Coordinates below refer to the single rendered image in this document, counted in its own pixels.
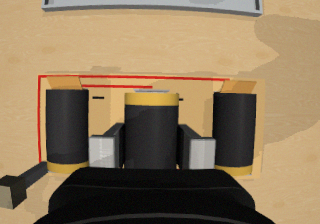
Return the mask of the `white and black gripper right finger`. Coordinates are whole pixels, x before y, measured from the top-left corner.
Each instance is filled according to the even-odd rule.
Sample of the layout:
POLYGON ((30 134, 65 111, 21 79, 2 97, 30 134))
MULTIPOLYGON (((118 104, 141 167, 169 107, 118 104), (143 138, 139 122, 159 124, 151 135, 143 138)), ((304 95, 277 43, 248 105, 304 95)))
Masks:
POLYGON ((186 124, 178 124, 176 162, 179 169, 214 169, 216 140, 201 137, 186 124))

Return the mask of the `black cylinder with yellow top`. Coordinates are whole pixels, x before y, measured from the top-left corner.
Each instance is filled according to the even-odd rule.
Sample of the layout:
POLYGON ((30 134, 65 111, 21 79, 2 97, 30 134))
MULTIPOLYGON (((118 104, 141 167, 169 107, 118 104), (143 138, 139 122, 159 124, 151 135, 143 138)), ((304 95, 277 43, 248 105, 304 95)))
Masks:
POLYGON ((49 171, 89 166, 89 90, 46 89, 45 124, 49 171))
POLYGON ((257 94, 213 93, 215 167, 231 176, 252 173, 257 94))
POLYGON ((131 169, 177 169, 179 94, 125 93, 125 162, 131 169))

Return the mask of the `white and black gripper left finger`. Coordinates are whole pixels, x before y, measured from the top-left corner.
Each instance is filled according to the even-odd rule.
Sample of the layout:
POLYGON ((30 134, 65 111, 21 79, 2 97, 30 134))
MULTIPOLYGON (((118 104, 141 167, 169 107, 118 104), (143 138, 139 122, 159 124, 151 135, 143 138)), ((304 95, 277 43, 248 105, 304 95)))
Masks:
POLYGON ((125 162, 125 125, 115 123, 103 135, 91 135, 89 167, 123 168, 125 162))

